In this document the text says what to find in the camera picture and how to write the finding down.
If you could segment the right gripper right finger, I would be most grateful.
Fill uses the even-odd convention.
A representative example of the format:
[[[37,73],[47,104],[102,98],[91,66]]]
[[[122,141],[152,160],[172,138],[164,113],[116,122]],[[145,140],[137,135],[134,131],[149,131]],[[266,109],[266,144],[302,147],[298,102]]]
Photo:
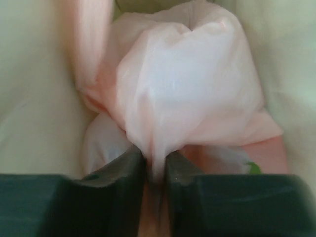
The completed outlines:
[[[316,202],[295,175],[206,174],[179,152],[166,158],[173,237],[313,237]]]

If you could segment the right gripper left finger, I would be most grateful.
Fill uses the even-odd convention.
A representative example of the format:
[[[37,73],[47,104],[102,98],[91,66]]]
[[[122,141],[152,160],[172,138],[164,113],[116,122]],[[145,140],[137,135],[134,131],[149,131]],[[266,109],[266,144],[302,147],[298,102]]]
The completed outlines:
[[[146,162],[128,149],[81,180],[62,175],[0,177],[3,237],[135,237]]]

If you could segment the beige canvas tote bag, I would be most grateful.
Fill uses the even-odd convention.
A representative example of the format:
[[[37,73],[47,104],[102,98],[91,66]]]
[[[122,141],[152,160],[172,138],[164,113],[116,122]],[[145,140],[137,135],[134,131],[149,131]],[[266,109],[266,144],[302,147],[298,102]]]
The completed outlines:
[[[294,173],[316,176],[316,3],[220,0],[241,21]],[[82,175],[93,114],[75,89],[51,0],[0,3],[0,170]]]

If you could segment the pink plastic grocery bag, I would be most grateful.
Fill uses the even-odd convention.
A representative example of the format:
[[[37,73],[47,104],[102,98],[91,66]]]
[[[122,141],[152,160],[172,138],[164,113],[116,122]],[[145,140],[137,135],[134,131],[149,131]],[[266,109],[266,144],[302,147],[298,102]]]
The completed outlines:
[[[264,107],[238,19],[205,0],[112,20],[111,0],[75,0],[76,84],[98,112],[83,142],[85,174],[132,145],[152,184],[179,151],[214,174],[288,172],[282,129]]]

